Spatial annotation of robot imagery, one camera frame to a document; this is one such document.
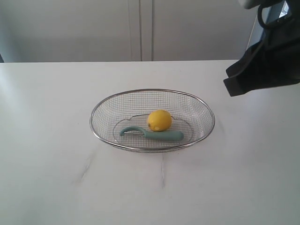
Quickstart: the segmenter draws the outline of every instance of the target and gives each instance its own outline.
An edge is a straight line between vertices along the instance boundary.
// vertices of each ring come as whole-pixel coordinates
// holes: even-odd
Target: teal peeler handle
[[[127,127],[120,132],[120,136],[123,136],[125,132],[136,130],[143,133],[145,138],[155,139],[160,141],[182,141],[184,135],[181,131],[169,130],[160,132],[149,132],[141,127]]]

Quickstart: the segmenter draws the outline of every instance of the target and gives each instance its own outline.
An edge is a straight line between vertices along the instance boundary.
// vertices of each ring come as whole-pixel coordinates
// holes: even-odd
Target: white tabletop
[[[233,63],[1,64],[0,224],[299,225],[300,88],[230,97]],[[93,107],[140,88],[202,98],[215,129],[164,155],[102,143]]]

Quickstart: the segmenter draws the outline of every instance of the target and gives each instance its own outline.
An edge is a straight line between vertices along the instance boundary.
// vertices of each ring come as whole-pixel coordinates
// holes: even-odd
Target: wire mesh basket
[[[154,110],[171,114],[168,130],[183,133],[182,140],[160,141],[139,136],[136,131],[120,135],[131,126],[150,131],[147,117]],[[208,105],[196,96],[174,90],[131,90],[105,98],[90,116],[90,127],[101,141],[128,151],[143,153],[170,152],[193,145],[213,130],[215,117]]]

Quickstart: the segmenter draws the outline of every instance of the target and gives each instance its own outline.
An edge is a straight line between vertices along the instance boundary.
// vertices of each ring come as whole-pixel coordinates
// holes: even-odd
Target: vegetable peeler
[[[140,131],[140,133],[132,133],[129,131]],[[184,135],[181,131],[169,130],[160,132],[150,132],[141,127],[127,127],[120,132],[120,136],[123,135],[134,135],[134,136],[144,136],[144,138],[160,140],[160,141],[182,141]]]

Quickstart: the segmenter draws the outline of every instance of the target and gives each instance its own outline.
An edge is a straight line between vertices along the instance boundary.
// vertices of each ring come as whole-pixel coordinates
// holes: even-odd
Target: lemon
[[[167,130],[172,124],[172,117],[166,110],[156,110],[148,116],[148,127],[153,131]]]

